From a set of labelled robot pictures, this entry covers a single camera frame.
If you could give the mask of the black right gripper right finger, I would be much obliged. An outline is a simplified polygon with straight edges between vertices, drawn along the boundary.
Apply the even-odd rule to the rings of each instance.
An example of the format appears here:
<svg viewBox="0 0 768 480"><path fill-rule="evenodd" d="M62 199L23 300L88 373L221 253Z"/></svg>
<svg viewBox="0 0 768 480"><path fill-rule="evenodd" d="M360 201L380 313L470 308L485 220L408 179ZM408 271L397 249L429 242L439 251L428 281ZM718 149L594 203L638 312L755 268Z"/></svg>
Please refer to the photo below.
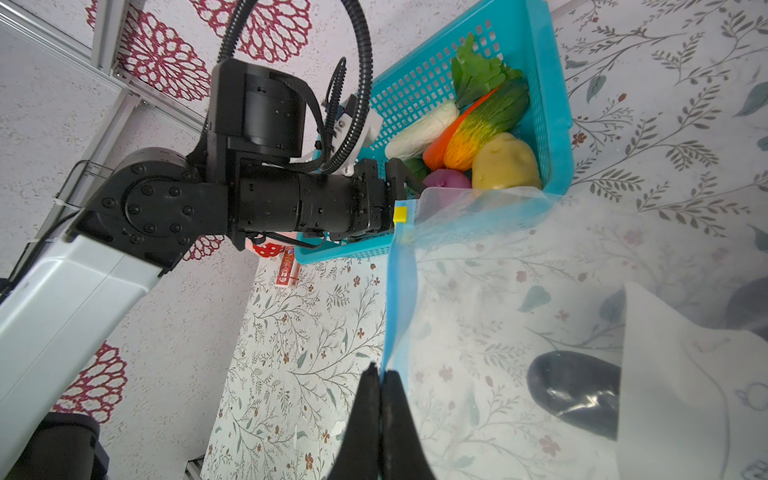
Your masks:
<svg viewBox="0 0 768 480"><path fill-rule="evenodd" d="M396 371L387 371L382 383L382 478L435 479Z"/></svg>

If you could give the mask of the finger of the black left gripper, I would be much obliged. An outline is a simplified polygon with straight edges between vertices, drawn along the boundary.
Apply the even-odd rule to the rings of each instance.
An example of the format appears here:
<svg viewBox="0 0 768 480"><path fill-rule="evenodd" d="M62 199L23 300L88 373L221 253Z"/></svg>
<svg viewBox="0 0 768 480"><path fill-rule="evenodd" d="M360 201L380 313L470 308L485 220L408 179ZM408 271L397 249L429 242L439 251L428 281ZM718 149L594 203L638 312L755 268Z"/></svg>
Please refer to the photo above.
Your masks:
<svg viewBox="0 0 768 480"><path fill-rule="evenodd" d="M421 195L426 189L423 181L397 158L386 162L386 184L389 195Z"/></svg>

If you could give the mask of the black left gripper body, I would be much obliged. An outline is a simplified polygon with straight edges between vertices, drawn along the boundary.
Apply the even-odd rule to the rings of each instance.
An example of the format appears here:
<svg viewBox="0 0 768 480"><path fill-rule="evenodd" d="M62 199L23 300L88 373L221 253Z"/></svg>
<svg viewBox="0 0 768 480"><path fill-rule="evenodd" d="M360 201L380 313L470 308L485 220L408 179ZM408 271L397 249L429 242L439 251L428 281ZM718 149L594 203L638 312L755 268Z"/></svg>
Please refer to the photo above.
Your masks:
<svg viewBox="0 0 768 480"><path fill-rule="evenodd" d="M236 231L332 240L387 233L394 228L395 203L407 198L407 184L408 168L399 159L386 162L384 177L373 159L358 161L350 177L248 167L236 181Z"/></svg>

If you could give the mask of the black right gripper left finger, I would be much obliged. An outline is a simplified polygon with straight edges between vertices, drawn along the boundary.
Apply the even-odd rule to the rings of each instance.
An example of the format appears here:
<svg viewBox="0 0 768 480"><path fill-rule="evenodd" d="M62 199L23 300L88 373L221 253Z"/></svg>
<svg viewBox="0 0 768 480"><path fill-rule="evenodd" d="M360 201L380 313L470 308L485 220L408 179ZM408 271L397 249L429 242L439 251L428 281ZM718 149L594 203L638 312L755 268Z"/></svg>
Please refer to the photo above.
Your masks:
<svg viewBox="0 0 768 480"><path fill-rule="evenodd" d="M362 373L344 437L328 480L379 477L381 391L375 363Z"/></svg>

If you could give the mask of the purple onion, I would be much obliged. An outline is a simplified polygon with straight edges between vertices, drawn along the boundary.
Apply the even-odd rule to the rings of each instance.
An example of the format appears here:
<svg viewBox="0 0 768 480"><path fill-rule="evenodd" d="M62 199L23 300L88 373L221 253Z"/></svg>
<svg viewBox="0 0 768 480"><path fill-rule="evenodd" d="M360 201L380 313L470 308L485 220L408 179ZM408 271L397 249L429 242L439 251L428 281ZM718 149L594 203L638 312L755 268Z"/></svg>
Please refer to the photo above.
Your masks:
<svg viewBox="0 0 768 480"><path fill-rule="evenodd" d="M452 169L437 169L428 174L423 184L427 188L471 189L471 180L463 173Z"/></svg>

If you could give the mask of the white radish with leaves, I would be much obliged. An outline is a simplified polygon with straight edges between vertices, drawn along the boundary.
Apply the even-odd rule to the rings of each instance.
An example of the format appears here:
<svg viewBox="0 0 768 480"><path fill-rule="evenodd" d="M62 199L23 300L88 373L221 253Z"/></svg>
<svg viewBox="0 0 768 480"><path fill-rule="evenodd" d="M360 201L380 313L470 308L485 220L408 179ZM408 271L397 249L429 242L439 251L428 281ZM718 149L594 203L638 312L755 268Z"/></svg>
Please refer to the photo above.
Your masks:
<svg viewBox="0 0 768 480"><path fill-rule="evenodd" d="M422 155L429 145L475 101L497 89L507 80L521 79L520 70L512 69L498 58L485 58L475 52L474 36L456 49L450 62L454 96L439 103L386 145L388 159L408 160Z"/></svg>

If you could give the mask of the clear zip top bag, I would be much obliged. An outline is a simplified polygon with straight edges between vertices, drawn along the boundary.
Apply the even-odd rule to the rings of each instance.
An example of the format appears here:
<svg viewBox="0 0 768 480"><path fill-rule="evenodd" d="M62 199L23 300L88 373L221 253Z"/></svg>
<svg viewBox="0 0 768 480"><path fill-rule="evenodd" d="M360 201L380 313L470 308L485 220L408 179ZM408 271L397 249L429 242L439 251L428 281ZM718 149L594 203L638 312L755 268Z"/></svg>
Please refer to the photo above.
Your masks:
<svg viewBox="0 0 768 480"><path fill-rule="evenodd" d="M625 285L694 324L767 343L767 229L723 237L531 188L433 188L397 205L383 360L440 479L623 479L615 441L550 415L547 352L621 368Z"/></svg>

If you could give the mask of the dark eggplant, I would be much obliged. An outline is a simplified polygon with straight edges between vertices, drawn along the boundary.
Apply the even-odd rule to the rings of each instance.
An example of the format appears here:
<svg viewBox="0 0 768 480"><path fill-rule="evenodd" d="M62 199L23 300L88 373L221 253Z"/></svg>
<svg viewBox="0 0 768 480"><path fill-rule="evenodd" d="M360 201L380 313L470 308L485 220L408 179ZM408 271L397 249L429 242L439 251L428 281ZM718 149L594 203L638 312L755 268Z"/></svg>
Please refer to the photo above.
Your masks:
<svg viewBox="0 0 768 480"><path fill-rule="evenodd" d="M527 373L534 402L564 423L615 441L618 437L621 368L573 351L536 357Z"/></svg>

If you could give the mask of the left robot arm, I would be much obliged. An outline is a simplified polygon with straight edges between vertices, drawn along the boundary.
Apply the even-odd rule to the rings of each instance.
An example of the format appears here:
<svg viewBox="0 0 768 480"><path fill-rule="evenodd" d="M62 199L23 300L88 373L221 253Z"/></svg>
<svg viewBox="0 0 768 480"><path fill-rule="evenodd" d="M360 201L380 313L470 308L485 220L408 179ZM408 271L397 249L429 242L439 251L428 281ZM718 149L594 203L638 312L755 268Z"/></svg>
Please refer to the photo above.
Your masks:
<svg viewBox="0 0 768 480"><path fill-rule="evenodd" d="M1 475L96 479L109 460L97 422L54 403L126 313L197 239L237 249L277 240L319 249L392 231L423 183L398 159L342 175L300 162L304 119L331 152L333 115L291 75L234 58L213 72L212 116L189 155L134 152L77 211L29 244L1 290Z"/></svg>

